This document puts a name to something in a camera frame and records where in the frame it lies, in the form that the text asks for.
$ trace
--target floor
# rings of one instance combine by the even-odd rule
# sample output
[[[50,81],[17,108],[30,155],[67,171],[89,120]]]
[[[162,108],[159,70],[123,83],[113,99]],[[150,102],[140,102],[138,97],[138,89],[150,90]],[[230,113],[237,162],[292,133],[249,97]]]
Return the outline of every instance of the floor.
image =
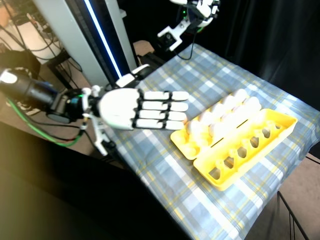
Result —
[[[72,78],[76,84],[80,88],[87,87],[88,83],[82,74],[72,67],[71,70],[73,75]],[[63,89],[63,86],[46,67],[41,68],[40,75],[51,82],[58,90]],[[42,112],[36,114],[33,118],[40,122],[53,123]],[[19,119],[13,110],[6,105],[3,96],[0,96],[0,121],[20,130],[35,134],[21,119]],[[76,131],[72,128],[46,127],[46,130],[62,137],[69,137],[76,134]],[[91,126],[89,126],[88,133],[94,139],[94,132]],[[95,151],[94,147],[85,136],[82,137],[76,145],[70,148],[85,155],[91,155],[92,152]],[[280,191],[309,238],[314,240],[320,239],[320,165],[308,159],[304,159],[300,166],[296,168],[287,180],[285,180]],[[295,233],[296,239],[302,239],[297,226],[295,226]],[[276,196],[274,196],[265,206],[246,239],[290,239],[289,213],[283,203],[280,203],[278,208]]]

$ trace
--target robotic hand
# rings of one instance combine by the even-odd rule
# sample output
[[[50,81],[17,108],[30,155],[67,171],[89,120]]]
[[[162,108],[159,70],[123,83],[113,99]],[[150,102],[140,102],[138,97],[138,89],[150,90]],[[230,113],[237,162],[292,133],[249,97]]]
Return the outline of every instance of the robotic hand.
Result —
[[[158,33],[160,45],[165,50],[174,51],[181,43],[180,36],[187,30],[196,30],[208,26],[217,18],[220,0],[170,0],[183,7],[182,21],[172,29],[167,26]]]
[[[128,88],[150,74],[143,65],[123,76],[116,86],[100,96],[101,87],[72,89],[59,93],[47,83],[18,75],[10,69],[0,69],[0,91],[15,101],[23,102],[44,112],[48,118],[68,124],[78,119],[91,119],[97,149],[103,156],[115,148],[107,135],[108,127],[120,130],[164,129],[180,130],[187,118],[184,91],[147,91]]]

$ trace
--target blue checkered tablecloth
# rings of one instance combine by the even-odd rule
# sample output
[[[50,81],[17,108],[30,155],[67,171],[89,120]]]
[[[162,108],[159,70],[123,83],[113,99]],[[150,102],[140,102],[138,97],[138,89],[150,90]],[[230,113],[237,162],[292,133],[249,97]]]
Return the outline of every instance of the blue checkered tablecloth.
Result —
[[[188,56],[191,47],[181,55]],[[146,78],[144,91],[187,91],[192,119],[237,89],[298,118],[293,133],[225,191],[211,186],[170,141],[172,131],[108,129],[132,170],[193,239],[244,239],[281,183],[320,139],[320,112],[216,54],[194,46]]]

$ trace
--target led light strip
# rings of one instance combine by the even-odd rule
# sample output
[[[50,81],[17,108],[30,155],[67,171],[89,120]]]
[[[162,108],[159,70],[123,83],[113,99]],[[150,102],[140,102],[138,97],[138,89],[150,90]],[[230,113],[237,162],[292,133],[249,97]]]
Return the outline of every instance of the led light strip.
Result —
[[[98,30],[98,33],[99,33],[100,38],[101,38],[101,40],[102,40],[102,42],[103,42],[103,44],[104,44],[104,47],[105,47],[107,53],[109,54],[109,57],[110,57],[111,62],[112,62],[112,64],[113,64],[113,66],[114,66],[114,69],[115,69],[116,73],[118,74],[118,77],[121,78],[121,77],[122,77],[122,74],[121,74],[121,72],[120,72],[120,70],[119,70],[119,68],[118,68],[118,65],[117,65],[117,63],[116,63],[116,60],[115,60],[115,58],[114,58],[114,56],[113,56],[113,54],[112,54],[112,52],[111,52],[111,50],[110,50],[110,47],[109,47],[109,45],[108,45],[108,43],[107,43],[107,40],[106,40],[106,37],[105,37],[104,33],[102,32],[102,29],[101,29],[101,27],[100,27],[100,24],[99,24],[99,22],[98,22],[98,19],[97,19],[97,17],[96,17],[96,14],[95,14],[92,6],[91,6],[91,3],[90,3],[89,0],[84,0],[84,3],[85,3],[86,8],[88,9],[88,11],[89,11],[89,13],[90,13],[90,15],[91,15],[91,18],[92,18],[92,20],[93,20],[93,22],[94,22],[94,25],[95,25],[96,29]]]

